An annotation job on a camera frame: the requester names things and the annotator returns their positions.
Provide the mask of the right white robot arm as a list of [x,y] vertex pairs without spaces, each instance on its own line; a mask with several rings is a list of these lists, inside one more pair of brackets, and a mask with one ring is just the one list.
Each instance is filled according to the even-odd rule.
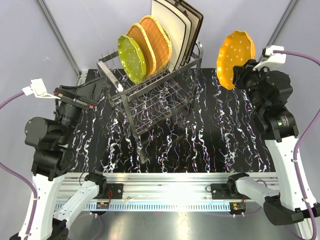
[[254,124],[271,155],[279,190],[270,189],[242,172],[228,177],[226,192],[233,199],[247,197],[259,204],[275,226],[310,220],[310,239],[315,240],[320,204],[309,188],[298,152],[303,138],[299,136],[295,117],[286,108],[293,93],[290,77],[267,66],[256,70],[256,65],[254,60],[249,60],[243,66],[234,66],[231,80],[250,100]]

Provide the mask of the green polka dot plate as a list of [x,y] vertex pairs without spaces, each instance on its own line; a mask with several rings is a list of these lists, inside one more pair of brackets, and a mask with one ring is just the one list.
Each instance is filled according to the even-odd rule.
[[132,37],[123,34],[118,38],[117,46],[119,60],[125,73],[134,84],[141,84],[145,79],[147,67],[140,46]]

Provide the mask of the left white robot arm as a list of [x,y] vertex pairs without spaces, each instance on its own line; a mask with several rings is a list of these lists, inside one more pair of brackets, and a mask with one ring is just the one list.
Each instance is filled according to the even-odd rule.
[[53,99],[55,111],[54,119],[34,117],[24,128],[24,142],[35,150],[32,179],[27,181],[32,195],[22,228],[12,236],[14,240],[65,240],[84,207],[92,199],[107,195],[107,179],[92,172],[60,209],[55,208],[72,160],[70,142],[74,130],[82,111],[97,107],[106,80],[101,76],[78,86],[61,85],[50,94],[43,80],[36,78],[22,89],[26,96]]

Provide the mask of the orange polka dot plate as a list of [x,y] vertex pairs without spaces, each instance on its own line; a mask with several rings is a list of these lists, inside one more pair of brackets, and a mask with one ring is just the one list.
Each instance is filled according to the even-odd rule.
[[255,43],[246,31],[235,30],[222,43],[216,60],[216,75],[227,90],[235,88],[233,67],[243,66],[256,57]]

